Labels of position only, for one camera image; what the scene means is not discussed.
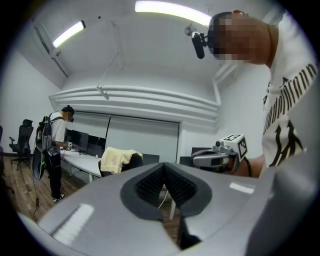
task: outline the ceiling mount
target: ceiling mount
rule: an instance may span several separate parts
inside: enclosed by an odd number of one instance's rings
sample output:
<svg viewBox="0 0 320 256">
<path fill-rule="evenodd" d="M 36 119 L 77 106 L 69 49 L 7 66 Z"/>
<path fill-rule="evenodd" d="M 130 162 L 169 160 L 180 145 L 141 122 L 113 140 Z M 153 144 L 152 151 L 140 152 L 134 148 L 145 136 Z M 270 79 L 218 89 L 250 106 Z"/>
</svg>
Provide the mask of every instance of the ceiling mount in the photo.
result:
<svg viewBox="0 0 320 256">
<path fill-rule="evenodd" d="M 191 37 L 192 33 L 195 31 L 197 31 L 197 29 L 195 26 L 192 25 L 192 23 L 190 25 L 186 26 L 184 29 L 184 33 L 189 37 Z"/>
</svg>

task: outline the yellow towel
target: yellow towel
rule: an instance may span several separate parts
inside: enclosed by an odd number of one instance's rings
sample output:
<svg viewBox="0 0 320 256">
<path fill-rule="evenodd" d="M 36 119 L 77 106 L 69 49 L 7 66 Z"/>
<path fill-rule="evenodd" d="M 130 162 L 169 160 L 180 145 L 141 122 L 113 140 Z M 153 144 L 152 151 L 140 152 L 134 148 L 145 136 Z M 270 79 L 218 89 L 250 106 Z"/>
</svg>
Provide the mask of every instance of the yellow towel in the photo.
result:
<svg viewBox="0 0 320 256">
<path fill-rule="evenodd" d="M 143 158 L 143 155 L 135 150 L 121 150 L 108 146 L 101 158 L 101 171 L 121 173 L 122 165 L 129 164 L 132 155 L 138 154 Z"/>
</svg>

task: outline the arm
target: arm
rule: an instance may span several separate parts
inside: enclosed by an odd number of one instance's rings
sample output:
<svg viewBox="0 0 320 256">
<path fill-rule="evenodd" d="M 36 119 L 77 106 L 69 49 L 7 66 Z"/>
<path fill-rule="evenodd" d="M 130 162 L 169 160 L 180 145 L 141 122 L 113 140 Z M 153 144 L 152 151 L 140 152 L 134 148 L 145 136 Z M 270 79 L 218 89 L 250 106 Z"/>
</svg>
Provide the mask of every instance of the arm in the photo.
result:
<svg viewBox="0 0 320 256">
<path fill-rule="evenodd" d="M 11 144 L 13 144 L 16 140 L 12 137 L 9 137 L 9 139 L 11 140 Z"/>
<path fill-rule="evenodd" d="M 264 165 L 265 157 L 264 155 L 261 155 L 254 159 L 248 159 L 251 165 L 251 171 L 252 171 L 252 177 L 253 178 L 259 178 L 260 173 L 262 171 L 262 167 Z M 238 169 L 234 172 L 235 176 L 243 176 L 248 177 L 249 171 L 248 171 L 248 165 L 246 161 L 242 160 L 239 164 Z"/>
<path fill-rule="evenodd" d="M 60 142 L 60 141 L 56 141 L 55 142 L 55 146 L 56 147 L 63 147 L 65 150 L 68 148 L 68 145 L 66 143 Z"/>
<path fill-rule="evenodd" d="M 66 143 L 64 143 L 63 141 L 65 140 L 65 131 L 66 131 L 66 124 L 65 122 L 62 120 L 59 125 L 58 128 L 56 130 L 56 134 L 55 134 L 55 146 L 56 147 L 63 147 L 65 150 L 68 148 L 68 145 Z"/>
</svg>

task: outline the sneaker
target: sneaker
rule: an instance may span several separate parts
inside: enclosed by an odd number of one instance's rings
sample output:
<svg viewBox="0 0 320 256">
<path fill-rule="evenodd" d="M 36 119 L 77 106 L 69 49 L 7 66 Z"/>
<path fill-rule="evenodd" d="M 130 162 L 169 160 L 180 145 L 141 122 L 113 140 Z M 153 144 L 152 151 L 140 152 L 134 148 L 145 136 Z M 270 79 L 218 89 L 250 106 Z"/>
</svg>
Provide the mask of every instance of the sneaker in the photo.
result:
<svg viewBox="0 0 320 256">
<path fill-rule="evenodd" d="M 62 201 L 62 200 L 65 199 L 65 198 L 66 198 L 66 196 L 65 196 L 64 194 L 61 194 L 61 195 L 60 195 L 60 198 L 53 198 L 53 197 L 52 197 L 52 201 L 53 201 L 54 203 L 58 203 L 58 202 Z"/>
</svg>

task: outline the desk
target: desk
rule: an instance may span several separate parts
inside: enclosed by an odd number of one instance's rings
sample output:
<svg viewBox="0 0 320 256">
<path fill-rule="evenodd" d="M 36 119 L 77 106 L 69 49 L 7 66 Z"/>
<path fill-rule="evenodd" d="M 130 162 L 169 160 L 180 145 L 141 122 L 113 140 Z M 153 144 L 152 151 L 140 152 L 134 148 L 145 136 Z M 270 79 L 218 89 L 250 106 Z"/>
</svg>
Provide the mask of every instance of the desk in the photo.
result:
<svg viewBox="0 0 320 256">
<path fill-rule="evenodd" d="M 89 181 L 93 181 L 93 176 L 101 178 L 98 162 L 101 158 L 96 159 L 92 155 L 79 154 L 76 151 L 62 151 L 61 159 L 69 164 L 69 174 L 72 176 L 72 166 L 89 174 Z"/>
</svg>

